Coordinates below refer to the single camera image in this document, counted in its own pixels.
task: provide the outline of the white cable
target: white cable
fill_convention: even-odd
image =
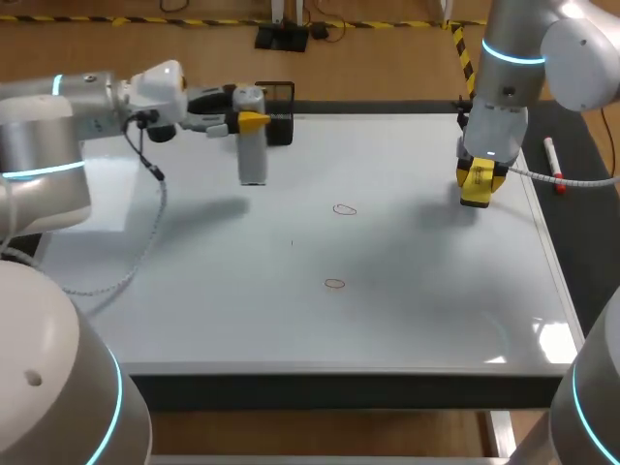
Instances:
[[[537,172],[531,172],[527,170],[520,170],[519,168],[509,167],[509,170],[516,172],[522,176],[531,177],[535,181],[548,182],[550,184],[557,184],[560,186],[568,187],[605,187],[612,186],[620,182],[620,176],[611,177],[610,179],[601,179],[598,181],[574,181],[570,179],[559,179],[557,177],[546,176],[544,174],[538,174]]]
[[[164,211],[166,210],[166,206],[168,205],[168,186],[166,185],[166,181],[162,180],[159,181],[159,188],[160,188],[160,205],[159,205],[159,209],[157,211],[157,216],[155,217],[155,221],[153,222],[153,227],[151,229],[151,232],[149,234],[149,237],[146,241],[146,245],[144,246],[144,249],[142,250],[142,253],[134,260],[134,265],[132,266],[132,268],[129,270],[129,272],[120,280],[118,281],[116,284],[113,284],[111,286],[107,286],[106,288],[101,288],[101,289],[96,289],[94,291],[77,291],[71,288],[62,288],[62,290],[68,294],[68,295],[79,295],[79,296],[88,296],[88,297],[93,297],[96,295],[101,295],[101,294],[106,294],[106,293],[110,293],[112,291],[116,291],[118,289],[123,288],[124,286],[126,286],[127,284],[129,284],[129,282],[134,279],[134,277],[136,276],[136,273],[138,273],[138,270],[140,269],[142,263],[144,262],[144,260],[146,259],[146,257],[148,256],[148,253],[150,252],[153,244],[155,243],[155,238],[157,236],[157,232],[159,230],[160,224],[162,222],[162,218],[164,217]],[[16,259],[20,260],[21,262],[28,264],[30,266],[32,266],[33,268],[37,268],[39,271],[43,272],[41,270],[41,264],[38,263],[35,259],[33,259],[32,257],[30,257],[28,254],[25,254],[23,252],[21,252],[20,250],[14,249],[12,247],[7,248],[7,250],[5,251],[6,255],[10,255],[12,257],[15,257]]]
[[[8,181],[1,173],[0,173],[0,184],[4,187],[5,193],[7,195],[7,209],[9,213],[9,231],[5,236],[2,244],[0,244],[0,257],[2,254],[6,252],[9,248],[9,242],[13,240],[16,235],[17,230],[17,205],[15,198],[13,197],[13,186],[11,185],[11,181]]]

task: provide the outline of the yellow black caution tape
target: yellow black caution tape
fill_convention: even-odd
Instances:
[[[474,66],[469,56],[467,48],[465,47],[465,39],[463,38],[463,26],[461,24],[451,24],[452,37],[454,38],[454,44],[456,45],[456,51],[461,61],[461,68],[463,68],[463,74],[465,75],[465,81],[467,82],[467,92],[469,92],[469,98],[474,100],[476,97],[476,73],[474,72]]]
[[[176,19],[138,16],[43,16],[0,15],[0,22],[108,22],[114,26],[127,23],[176,24],[189,26],[259,26],[270,21],[260,19]]]
[[[261,19],[177,19],[148,16],[45,16],[45,15],[0,15],[0,22],[108,22],[115,26],[127,23],[175,24],[188,26],[260,26],[271,21]],[[407,27],[442,27],[452,24],[462,26],[484,25],[486,21],[315,21],[333,28],[352,29],[396,29]]]

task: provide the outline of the marker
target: marker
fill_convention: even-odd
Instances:
[[[562,170],[560,170],[558,155],[555,153],[555,146],[553,145],[553,140],[551,138],[546,138],[544,140],[544,151],[546,152],[546,158],[549,161],[549,166],[551,167],[553,177],[557,179],[564,179]],[[566,192],[566,186],[555,184],[553,187],[555,188],[555,192],[558,194],[564,194]]]

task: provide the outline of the cable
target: cable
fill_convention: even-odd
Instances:
[[[13,186],[11,181],[8,181],[2,174],[0,174],[0,184],[4,187],[7,196],[7,209],[9,215],[9,232],[0,244],[0,257],[9,248],[9,243],[16,235],[17,230],[17,205],[15,198],[13,197]]]
[[[308,7],[306,7],[306,2],[303,2],[303,11],[308,14],[308,20],[303,24],[303,27],[309,26],[312,24],[312,12]]]
[[[609,124],[607,123],[607,117],[605,116],[605,109],[601,108],[601,117],[603,118],[604,128],[607,129],[607,135],[609,136],[609,141],[611,142],[611,175],[615,176],[616,174],[616,144],[613,140],[613,135],[611,134],[611,130],[609,129]]]
[[[568,187],[605,187],[612,186],[620,182],[620,176],[612,177],[610,179],[601,179],[598,181],[574,181],[570,179],[559,179],[557,177],[547,176],[545,174],[538,174],[537,172],[531,172],[527,170],[520,170],[519,168],[509,167],[509,170],[512,172],[516,172],[522,176],[531,177],[535,181],[548,182],[550,184],[557,184],[559,186],[568,186]]]
[[[135,120],[138,121],[138,124],[139,124],[139,147],[136,147],[134,145],[134,143],[131,141],[131,139],[129,139],[129,136],[127,135],[127,129],[129,127],[129,123],[131,121],[135,121]],[[162,218],[164,217],[164,211],[166,210],[166,206],[168,205],[168,186],[166,184],[166,177],[160,171],[160,169],[157,168],[157,166],[155,166],[152,163],[150,163],[143,156],[143,143],[144,143],[143,133],[144,133],[145,126],[143,124],[140,124],[141,121],[143,121],[143,120],[140,120],[140,116],[139,115],[138,116],[131,116],[123,124],[122,131],[123,131],[123,136],[125,136],[125,139],[127,140],[127,142],[129,142],[129,144],[132,147],[132,149],[139,155],[141,163],[144,165],[145,168],[147,168],[149,170],[149,172],[153,175],[153,177],[155,177],[155,179],[157,179],[157,181],[159,182],[160,205],[159,205],[159,209],[157,210],[157,215],[155,217],[155,221],[153,222],[153,226],[151,228],[150,234],[149,234],[149,236],[148,236],[148,238],[146,240],[146,245],[142,249],[142,252],[134,260],[134,264],[133,264],[132,268],[129,270],[129,272],[127,272],[127,274],[125,274],[125,276],[120,281],[118,281],[117,283],[112,284],[111,286],[107,286],[105,288],[96,289],[94,291],[77,291],[77,290],[74,290],[74,289],[71,289],[71,288],[63,287],[62,290],[66,294],[68,294],[68,295],[79,295],[79,296],[93,297],[93,296],[96,296],[96,295],[107,294],[107,293],[110,293],[112,291],[116,291],[118,289],[124,288],[125,286],[127,286],[134,279],[134,277],[136,276],[136,274],[140,270],[140,267],[142,266],[142,263],[144,262],[144,260],[148,256],[148,254],[150,253],[151,248],[153,247],[153,244],[155,243],[155,238],[157,237],[157,232],[159,231],[159,227],[160,227],[160,225],[162,223]],[[43,272],[41,270],[41,264],[40,263],[38,263],[36,260],[34,260],[28,254],[25,254],[25,253],[21,252],[20,250],[17,250],[17,249],[14,249],[12,247],[9,247],[5,251],[5,254],[10,255],[12,257],[15,257],[16,259],[20,260],[21,262],[23,262],[25,264],[28,264],[28,265],[30,265],[30,266],[32,266],[34,268],[37,268],[38,270]]]
[[[186,10],[190,6],[190,1],[191,0],[185,0],[185,4],[182,7],[169,10],[164,6],[164,0],[159,0],[159,10],[162,13],[179,13]]]
[[[336,42],[340,42],[342,41],[345,36],[347,35],[347,21],[345,21],[345,18],[341,15],[335,14],[335,13],[327,13],[324,12],[321,7],[319,6],[319,2],[318,0],[312,0],[312,4],[314,5],[314,8],[323,16],[331,16],[331,17],[336,17],[338,18],[338,20],[342,21],[342,34],[340,35],[340,37],[338,39],[336,39],[335,41],[329,41],[328,39],[324,39],[325,42],[328,42],[330,44],[335,44]]]

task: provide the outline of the whiteboard surface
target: whiteboard surface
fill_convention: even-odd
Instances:
[[[461,206],[453,114],[294,130],[265,187],[239,186],[233,138],[147,144],[170,191],[152,255],[122,294],[76,299],[131,374],[564,373],[581,335],[529,180]],[[130,269],[159,199],[122,138],[85,158],[97,222],[48,234],[38,257],[91,290]]]

